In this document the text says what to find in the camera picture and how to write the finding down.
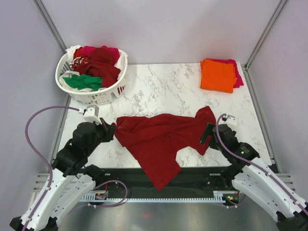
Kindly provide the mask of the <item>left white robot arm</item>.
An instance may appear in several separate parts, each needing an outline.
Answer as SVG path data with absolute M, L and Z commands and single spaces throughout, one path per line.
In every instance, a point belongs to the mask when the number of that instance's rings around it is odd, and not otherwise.
M 89 191 L 105 185 L 104 171 L 86 166 L 88 157 L 103 142 L 114 138 L 116 127 L 102 118 L 98 123 L 83 122 L 61 149 L 51 165 L 48 177 L 32 206 L 10 222 L 15 231 L 56 231 L 63 218 Z

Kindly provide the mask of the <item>dark red t shirt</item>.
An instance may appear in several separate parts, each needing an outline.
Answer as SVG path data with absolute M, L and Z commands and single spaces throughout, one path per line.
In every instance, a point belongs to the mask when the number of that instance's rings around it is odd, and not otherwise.
M 138 161 L 157 190 L 162 190 L 181 171 L 177 152 L 191 147 L 199 155 L 208 149 L 209 138 L 200 143 L 207 124 L 216 118 L 209 106 L 199 109 L 194 117 L 160 114 L 122 116 L 117 118 L 115 137 Z

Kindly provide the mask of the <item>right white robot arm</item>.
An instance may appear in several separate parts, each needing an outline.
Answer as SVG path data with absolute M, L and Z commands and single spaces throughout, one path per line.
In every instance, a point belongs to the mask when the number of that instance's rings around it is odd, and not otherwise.
M 308 203 L 291 190 L 248 143 L 239 142 L 228 125 L 207 124 L 200 143 L 220 151 L 230 166 L 221 172 L 225 189 L 236 189 L 262 207 L 281 231 L 308 229 Z

